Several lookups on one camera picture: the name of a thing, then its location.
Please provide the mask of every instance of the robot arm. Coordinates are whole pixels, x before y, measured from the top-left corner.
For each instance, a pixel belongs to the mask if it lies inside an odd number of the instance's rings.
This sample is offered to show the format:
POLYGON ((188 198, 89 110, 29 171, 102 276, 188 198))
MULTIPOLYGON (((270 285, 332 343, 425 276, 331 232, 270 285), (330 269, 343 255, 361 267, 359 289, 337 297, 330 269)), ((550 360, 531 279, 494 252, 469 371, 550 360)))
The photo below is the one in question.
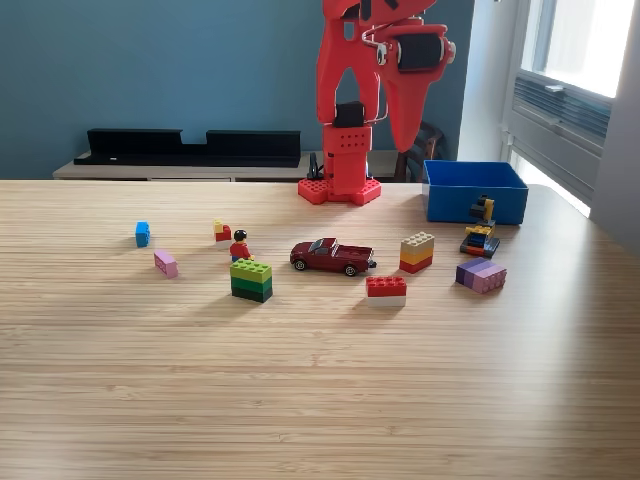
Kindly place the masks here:
POLYGON ((413 145, 429 86, 442 77, 455 58, 444 25, 424 25, 417 17, 436 0, 323 0, 325 30, 318 57, 317 114, 324 125, 324 179, 311 160, 308 180, 298 193, 312 203, 352 202, 363 205, 381 193, 369 179, 367 153, 372 125, 378 118, 380 82, 396 147, 413 145), (345 24, 353 38, 345 38, 345 24), (336 90, 351 68, 360 87, 360 101, 336 104, 336 90))
POLYGON ((325 36, 318 60, 318 118, 335 119, 335 92, 351 67, 360 85, 365 121, 376 122, 379 82, 388 99, 393 137, 400 151, 411 148, 420 130, 429 86, 455 59, 444 25, 415 17, 436 0, 324 0, 325 36), (352 40, 344 24, 354 23, 352 40))

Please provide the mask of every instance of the car wheel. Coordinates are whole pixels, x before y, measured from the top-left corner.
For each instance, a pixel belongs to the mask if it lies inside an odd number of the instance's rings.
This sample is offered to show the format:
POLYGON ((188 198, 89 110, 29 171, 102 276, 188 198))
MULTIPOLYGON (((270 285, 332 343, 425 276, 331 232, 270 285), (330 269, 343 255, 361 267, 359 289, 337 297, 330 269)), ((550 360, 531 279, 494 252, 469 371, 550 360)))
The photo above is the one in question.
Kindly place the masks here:
POLYGON ((344 273, 347 275, 347 277, 355 277, 358 274, 358 269, 353 265, 347 265, 344 268, 344 273))
POLYGON ((293 262, 293 267, 299 272, 302 272, 307 269, 307 263, 304 260, 296 260, 293 262))

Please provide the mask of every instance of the red torso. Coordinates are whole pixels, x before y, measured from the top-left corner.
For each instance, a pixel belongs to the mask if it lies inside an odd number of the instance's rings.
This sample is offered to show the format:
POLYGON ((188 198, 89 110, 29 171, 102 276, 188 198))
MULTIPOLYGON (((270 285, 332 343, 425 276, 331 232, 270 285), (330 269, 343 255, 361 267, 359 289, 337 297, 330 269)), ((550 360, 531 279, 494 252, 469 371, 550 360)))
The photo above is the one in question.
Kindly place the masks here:
POLYGON ((234 243, 229 248, 229 253, 232 257, 244 258, 245 260, 251 256, 246 243, 234 243))

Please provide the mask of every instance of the green lego brick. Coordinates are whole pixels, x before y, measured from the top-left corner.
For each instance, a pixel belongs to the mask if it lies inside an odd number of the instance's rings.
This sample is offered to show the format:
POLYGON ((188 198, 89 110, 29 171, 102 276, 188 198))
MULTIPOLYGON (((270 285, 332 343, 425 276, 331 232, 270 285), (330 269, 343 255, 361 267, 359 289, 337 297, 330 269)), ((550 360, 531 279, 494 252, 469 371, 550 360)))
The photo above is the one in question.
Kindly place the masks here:
POLYGON ((250 290, 244 290, 242 288, 231 287, 231 295, 238 298, 244 298, 245 300, 252 300, 258 303, 265 303, 273 296, 273 289, 269 289, 264 293, 252 292, 250 290))
POLYGON ((241 288, 243 290, 250 290, 256 293, 264 293, 273 287, 273 279, 268 278, 264 283, 250 282, 244 278, 231 277, 231 286, 241 288))
POLYGON ((250 282, 264 283, 271 278, 271 266, 240 259, 231 265, 231 277, 250 282))

